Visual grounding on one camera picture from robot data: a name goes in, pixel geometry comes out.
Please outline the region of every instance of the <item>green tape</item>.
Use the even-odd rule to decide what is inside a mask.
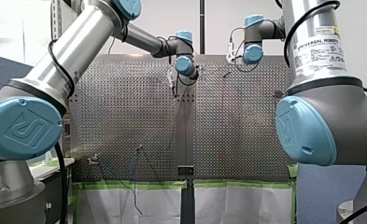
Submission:
[[[297,223],[297,195],[296,195],[296,183],[292,182],[292,193],[291,193],[291,224]]]
[[[90,183],[74,183],[73,188],[84,189],[185,189],[186,181],[167,181],[167,182],[133,182],[126,180],[103,180]]]
[[[299,165],[291,164],[291,165],[288,165],[288,168],[289,168],[290,178],[296,178],[297,174],[299,173]]]
[[[197,189],[212,189],[225,187],[243,187],[255,189],[292,189],[294,182],[263,182],[248,180],[194,180]]]

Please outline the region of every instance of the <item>pegboard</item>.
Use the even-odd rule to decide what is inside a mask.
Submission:
[[[265,57],[248,74],[223,56],[195,61],[202,75],[193,93],[193,148],[187,149],[195,178],[287,180],[290,160],[275,131],[275,92],[289,85],[282,57]],[[129,55],[101,55],[90,66],[72,99],[76,181],[130,179],[133,170],[137,180],[177,179],[175,139],[182,136],[175,136],[177,100],[168,69],[167,60]],[[135,153],[138,147],[147,153]],[[89,165],[94,154],[106,169]]]
[[[265,57],[250,73],[218,57],[208,56],[202,64],[204,76],[196,95],[195,178],[289,179],[291,160],[275,128],[276,105],[289,86],[289,69],[281,57]]]

